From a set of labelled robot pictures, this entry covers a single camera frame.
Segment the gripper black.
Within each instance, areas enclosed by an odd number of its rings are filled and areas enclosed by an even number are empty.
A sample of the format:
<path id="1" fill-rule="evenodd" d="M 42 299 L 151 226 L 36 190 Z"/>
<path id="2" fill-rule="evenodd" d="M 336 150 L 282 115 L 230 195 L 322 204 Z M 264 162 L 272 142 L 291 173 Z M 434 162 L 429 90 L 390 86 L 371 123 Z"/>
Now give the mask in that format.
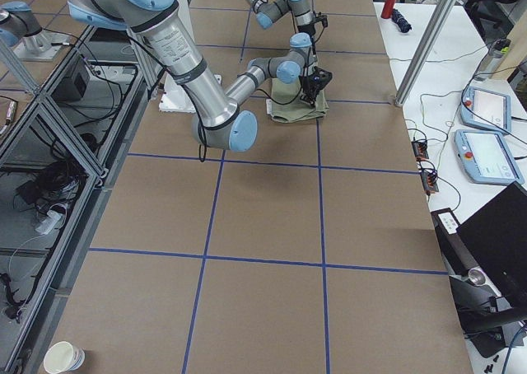
<path id="1" fill-rule="evenodd" d="M 319 92 L 322 90 L 324 79 L 318 75 L 301 77 L 301 96 L 303 102 L 315 102 Z"/>
<path id="2" fill-rule="evenodd" d="M 305 24 L 302 26 L 298 25 L 297 29 L 301 33 L 306 33 L 310 37 L 311 40 L 314 39 L 315 37 L 315 24 L 314 23 Z"/>

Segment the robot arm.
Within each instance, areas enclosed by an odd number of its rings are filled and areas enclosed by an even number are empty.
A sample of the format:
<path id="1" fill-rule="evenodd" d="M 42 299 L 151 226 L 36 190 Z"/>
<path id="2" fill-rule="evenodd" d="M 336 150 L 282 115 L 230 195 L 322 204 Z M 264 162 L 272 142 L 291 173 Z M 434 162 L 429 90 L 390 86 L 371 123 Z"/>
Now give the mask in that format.
<path id="1" fill-rule="evenodd" d="M 326 25 L 326 15 L 315 13 L 309 0 L 246 1 L 262 28 L 291 13 L 298 31 L 286 55 L 252 60 L 227 89 L 222 89 L 185 29 L 177 0 L 68 0 L 68 7 L 71 17 L 87 25 L 131 30 L 146 39 L 154 59 L 183 87 L 196 109 L 195 139 L 205 147 L 244 152 L 256 140 L 258 122 L 252 112 L 240 107 L 266 80 L 299 82 L 297 98 L 315 105 L 332 78 L 318 67 L 315 49 L 315 24 Z"/>
<path id="2" fill-rule="evenodd" d="M 315 35 L 315 13 L 309 0 L 245 0 L 263 29 L 268 29 L 291 13 L 298 32 Z"/>

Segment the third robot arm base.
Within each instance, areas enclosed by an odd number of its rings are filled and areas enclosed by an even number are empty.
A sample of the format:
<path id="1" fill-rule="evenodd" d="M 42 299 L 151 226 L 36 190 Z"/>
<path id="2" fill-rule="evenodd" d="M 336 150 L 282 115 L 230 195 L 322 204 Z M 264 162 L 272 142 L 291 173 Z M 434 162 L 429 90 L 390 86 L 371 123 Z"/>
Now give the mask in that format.
<path id="1" fill-rule="evenodd" d="M 1 40 L 23 61 L 52 61 L 70 45 L 68 34 L 44 30 L 30 6 L 22 1 L 1 5 Z"/>

